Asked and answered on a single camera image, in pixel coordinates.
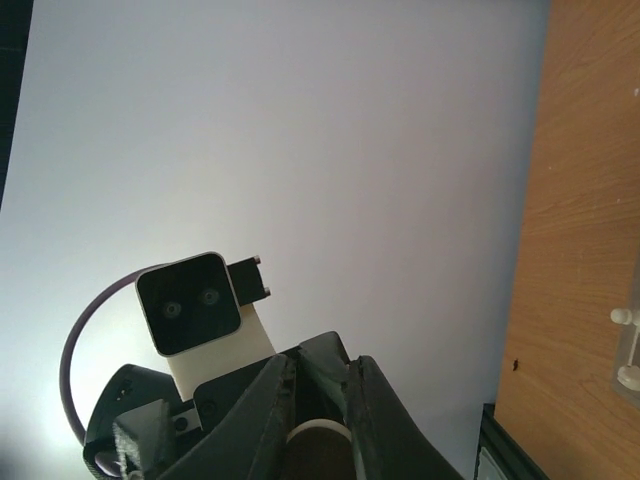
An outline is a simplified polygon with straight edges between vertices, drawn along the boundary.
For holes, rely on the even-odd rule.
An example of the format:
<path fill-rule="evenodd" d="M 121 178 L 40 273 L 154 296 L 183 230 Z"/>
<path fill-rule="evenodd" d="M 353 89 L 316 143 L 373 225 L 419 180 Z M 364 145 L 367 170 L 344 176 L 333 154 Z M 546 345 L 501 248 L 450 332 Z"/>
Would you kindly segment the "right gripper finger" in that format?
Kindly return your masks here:
<path fill-rule="evenodd" d="M 459 479 L 429 442 L 370 356 L 351 362 L 346 425 L 358 479 Z"/>

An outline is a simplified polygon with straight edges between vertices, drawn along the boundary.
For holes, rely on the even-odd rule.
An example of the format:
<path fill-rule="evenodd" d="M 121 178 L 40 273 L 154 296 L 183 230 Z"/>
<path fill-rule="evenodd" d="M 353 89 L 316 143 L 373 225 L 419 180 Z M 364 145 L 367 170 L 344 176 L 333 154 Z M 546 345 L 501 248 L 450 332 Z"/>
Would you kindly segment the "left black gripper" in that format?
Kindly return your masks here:
<path fill-rule="evenodd" d="M 92 418 L 83 456 L 95 477 L 347 479 L 348 357 L 334 332 L 200 385 L 182 400 L 173 379 L 125 366 Z"/>

